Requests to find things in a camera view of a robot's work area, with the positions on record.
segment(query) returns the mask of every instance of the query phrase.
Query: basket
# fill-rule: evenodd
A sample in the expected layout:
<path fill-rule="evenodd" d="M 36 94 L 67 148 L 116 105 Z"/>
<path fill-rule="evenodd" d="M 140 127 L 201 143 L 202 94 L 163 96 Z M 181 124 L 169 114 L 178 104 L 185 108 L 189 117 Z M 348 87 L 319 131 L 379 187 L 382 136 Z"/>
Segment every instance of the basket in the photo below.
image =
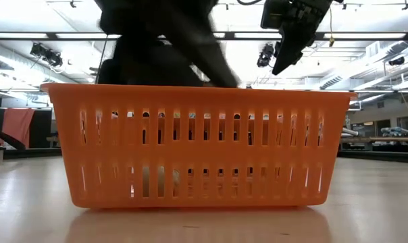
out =
<path fill-rule="evenodd" d="M 73 203 L 319 205 L 353 94 L 46 84 Z"/>

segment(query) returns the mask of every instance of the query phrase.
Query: floor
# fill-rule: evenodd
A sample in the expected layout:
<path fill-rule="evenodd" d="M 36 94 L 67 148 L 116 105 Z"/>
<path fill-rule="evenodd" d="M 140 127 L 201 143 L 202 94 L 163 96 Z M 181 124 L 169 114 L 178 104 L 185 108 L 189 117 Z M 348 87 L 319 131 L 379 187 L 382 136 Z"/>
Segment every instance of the floor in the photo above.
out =
<path fill-rule="evenodd" d="M 237 211 L 88 211 L 61 158 L 0 166 L 0 243 L 408 242 L 408 164 L 338 159 L 326 204 Z"/>

